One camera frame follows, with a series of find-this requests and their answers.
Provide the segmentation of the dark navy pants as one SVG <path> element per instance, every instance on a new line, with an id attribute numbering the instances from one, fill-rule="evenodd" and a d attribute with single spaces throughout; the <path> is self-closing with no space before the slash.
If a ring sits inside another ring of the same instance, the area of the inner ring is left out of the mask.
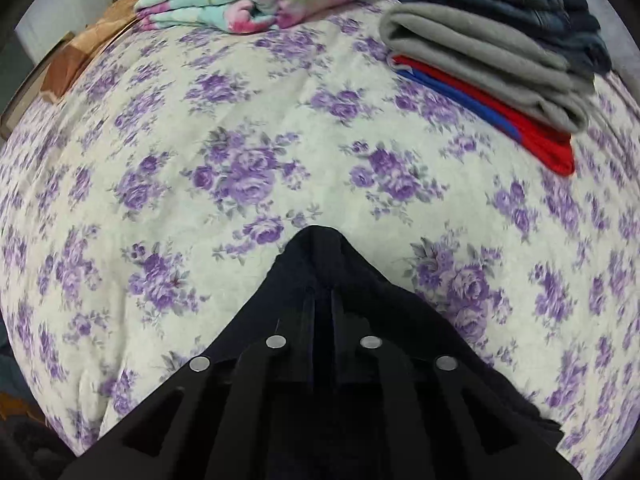
<path id="1" fill-rule="evenodd" d="M 296 234 L 252 299 L 287 306 L 314 300 L 311 356 L 298 370 L 267 378 L 267 393 L 258 408 L 254 434 L 233 438 L 213 452 L 212 461 L 217 466 L 236 465 L 245 472 L 301 477 L 331 474 L 336 456 L 331 451 L 331 439 L 323 434 L 331 375 L 326 362 L 331 301 L 347 299 L 364 304 L 419 300 L 430 306 L 390 284 L 342 234 L 328 228 L 308 228 Z"/>

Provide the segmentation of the purple floral bed sheet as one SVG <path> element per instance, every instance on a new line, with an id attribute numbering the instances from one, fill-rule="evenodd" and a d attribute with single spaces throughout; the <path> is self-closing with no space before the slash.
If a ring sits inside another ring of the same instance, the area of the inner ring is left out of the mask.
<path id="1" fill-rule="evenodd" d="M 639 415 L 639 107 L 594 84 L 562 178 L 395 74 L 388 0 L 283 32 L 127 32 L 1 151 L 1 312 L 44 416 L 88 450 L 332 226 L 605 474 Z"/>

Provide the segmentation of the folded red blue garment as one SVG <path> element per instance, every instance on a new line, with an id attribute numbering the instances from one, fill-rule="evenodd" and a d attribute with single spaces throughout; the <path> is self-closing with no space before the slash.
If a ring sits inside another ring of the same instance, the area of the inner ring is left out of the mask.
<path id="1" fill-rule="evenodd" d="M 516 110 L 472 84 L 408 56 L 391 54 L 387 64 L 396 74 L 446 96 L 482 118 L 558 176 L 569 177 L 575 173 L 569 134 Z"/>

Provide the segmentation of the folded grey sweatpants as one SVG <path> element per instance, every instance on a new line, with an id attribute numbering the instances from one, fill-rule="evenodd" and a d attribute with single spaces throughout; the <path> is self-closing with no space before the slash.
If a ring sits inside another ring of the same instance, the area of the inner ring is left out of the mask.
<path id="1" fill-rule="evenodd" d="M 454 76 L 569 134 L 588 127 L 592 77 L 513 27 L 434 3 L 401 3 L 378 25 L 392 52 Z"/>

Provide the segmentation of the brown wooden bed frame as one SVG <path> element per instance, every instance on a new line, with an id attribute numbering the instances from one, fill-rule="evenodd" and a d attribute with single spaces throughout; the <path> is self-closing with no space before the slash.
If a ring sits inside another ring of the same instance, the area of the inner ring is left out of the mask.
<path id="1" fill-rule="evenodd" d="M 136 0 L 1 0 L 1 140 L 37 96 L 58 102 L 134 24 Z"/>

